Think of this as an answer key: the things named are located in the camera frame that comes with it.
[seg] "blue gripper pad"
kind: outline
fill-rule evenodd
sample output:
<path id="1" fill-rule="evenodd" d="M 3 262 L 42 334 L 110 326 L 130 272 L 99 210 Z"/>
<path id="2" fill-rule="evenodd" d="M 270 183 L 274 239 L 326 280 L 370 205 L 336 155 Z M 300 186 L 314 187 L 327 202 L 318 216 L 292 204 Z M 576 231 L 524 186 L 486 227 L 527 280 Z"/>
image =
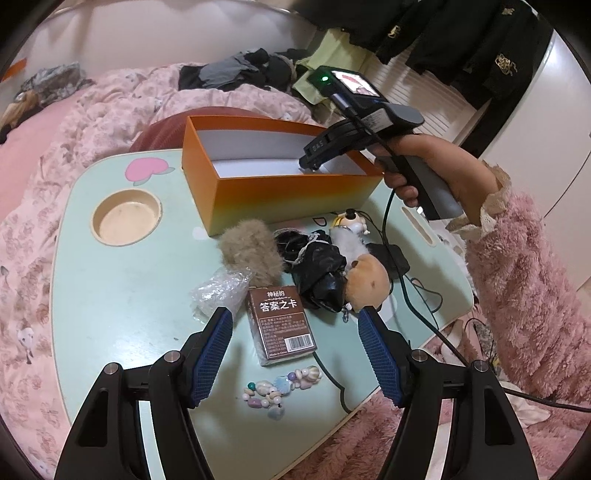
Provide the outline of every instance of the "blue gripper pad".
<path id="1" fill-rule="evenodd" d="M 403 407 L 412 389 L 407 354 L 410 347 L 398 332 L 390 331 L 375 309 L 359 313 L 359 337 L 379 386 L 397 407 Z"/>
<path id="2" fill-rule="evenodd" d="M 224 309 L 209 338 L 207 338 L 199 359 L 193 368 L 193 382 L 190 396 L 195 407 L 204 398 L 207 398 L 212 391 L 213 382 L 216 379 L 217 372 L 220 369 L 223 357 L 232 338 L 232 329 L 232 314 L 229 310 Z"/>

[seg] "human hand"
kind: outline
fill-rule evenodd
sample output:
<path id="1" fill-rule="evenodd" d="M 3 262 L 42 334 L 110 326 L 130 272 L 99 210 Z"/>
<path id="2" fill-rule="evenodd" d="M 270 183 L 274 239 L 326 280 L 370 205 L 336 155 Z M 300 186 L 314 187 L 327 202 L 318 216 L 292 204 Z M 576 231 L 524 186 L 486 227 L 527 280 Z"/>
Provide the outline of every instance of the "human hand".
<path id="1" fill-rule="evenodd" d="M 388 141 L 388 145 L 397 155 L 414 155 L 423 158 L 427 165 L 449 185 L 468 219 L 474 225 L 480 225 L 482 204 L 486 197 L 499 190 L 495 175 L 483 162 L 451 142 L 432 135 L 395 137 Z M 370 151 L 377 157 L 388 156 L 380 145 L 375 145 L 370 148 Z M 407 206 L 419 205 L 418 190 L 408 185 L 407 179 L 402 174 L 386 172 L 384 180 Z"/>

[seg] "light green table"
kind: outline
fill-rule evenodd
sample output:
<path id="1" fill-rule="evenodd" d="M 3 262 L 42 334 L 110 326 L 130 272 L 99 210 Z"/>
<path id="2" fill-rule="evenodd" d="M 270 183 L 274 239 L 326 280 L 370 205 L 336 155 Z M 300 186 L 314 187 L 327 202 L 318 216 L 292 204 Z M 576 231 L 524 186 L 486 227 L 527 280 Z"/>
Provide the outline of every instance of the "light green table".
<path id="1" fill-rule="evenodd" d="M 160 199 L 162 220 L 144 240 L 127 247 L 108 247 L 91 234 L 91 215 L 103 198 L 133 187 L 124 172 L 140 157 L 162 158 L 175 169 L 154 175 L 141 186 Z M 118 155 L 89 168 L 72 188 L 57 244 L 51 299 L 57 372 L 71 421 L 104 365 L 119 362 L 132 368 L 151 364 L 165 352 L 180 349 L 189 335 L 203 329 L 203 323 L 193 318 L 189 292 L 220 267 L 220 252 L 216 241 L 204 234 L 180 162 L 180 150 Z M 382 183 L 363 209 L 381 220 L 388 194 Z M 329 224 L 332 218 L 325 217 Z M 423 218 L 417 216 L 417 221 L 430 230 Z M 320 228 L 312 219 L 288 224 L 308 231 Z M 436 313 L 443 326 L 470 310 L 472 293 L 444 246 L 435 234 L 430 235 L 433 245 L 413 227 L 402 203 L 395 200 L 389 220 L 390 240 L 402 248 L 411 275 L 443 295 L 443 307 Z M 293 283 L 289 275 L 283 280 L 284 284 Z M 430 318 L 410 283 L 408 289 L 413 305 Z M 399 284 L 393 297 L 397 301 L 386 302 L 382 318 L 413 347 L 424 344 L 430 331 L 407 309 Z M 398 306 L 393 312 L 395 303 Z M 317 353 L 345 386 L 346 404 L 354 410 L 378 386 L 356 321 L 343 323 L 341 314 L 324 311 L 308 311 L 308 317 L 319 346 Z M 311 389 L 290 394 L 281 420 L 270 418 L 268 410 L 248 408 L 242 401 L 242 389 L 248 382 L 273 381 L 277 375 L 313 363 L 312 358 L 304 358 L 259 366 L 245 313 L 235 319 L 234 335 L 212 394 L 191 412 L 216 480 L 269 480 L 311 452 L 346 420 L 339 390 L 326 376 Z M 141 420 L 152 480 L 161 480 L 164 475 L 147 403 L 142 403 Z"/>

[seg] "gray fur pom-pom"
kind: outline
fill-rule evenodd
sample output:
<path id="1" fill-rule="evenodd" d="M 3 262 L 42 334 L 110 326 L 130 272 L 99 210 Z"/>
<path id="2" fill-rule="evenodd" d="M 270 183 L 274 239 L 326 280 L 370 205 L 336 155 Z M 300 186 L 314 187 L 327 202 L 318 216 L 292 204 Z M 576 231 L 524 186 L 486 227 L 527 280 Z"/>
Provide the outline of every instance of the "gray fur pom-pom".
<path id="1" fill-rule="evenodd" d="M 277 286 L 283 273 L 283 259 L 277 252 L 273 233 L 261 220 L 243 220 L 226 230 L 218 243 L 229 269 L 249 268 L 251 287 Z"/>

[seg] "device screen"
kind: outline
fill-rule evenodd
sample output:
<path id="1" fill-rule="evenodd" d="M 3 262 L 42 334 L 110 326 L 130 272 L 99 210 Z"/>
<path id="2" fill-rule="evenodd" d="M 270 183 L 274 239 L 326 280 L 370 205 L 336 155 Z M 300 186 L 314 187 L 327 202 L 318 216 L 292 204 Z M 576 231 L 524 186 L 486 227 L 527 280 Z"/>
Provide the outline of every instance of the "device screen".
<path id="1" fill-rule="evenodd" d="M 340 72 L 338 70 L 333 70 L 333 73 L 343 85 L 357 95 L 370 95 L 373 97 L 380 96 L 380 94 L 375 91 L 374 87 L 372 87 L 369 82 L 360 75 L 349 72 Z"/>

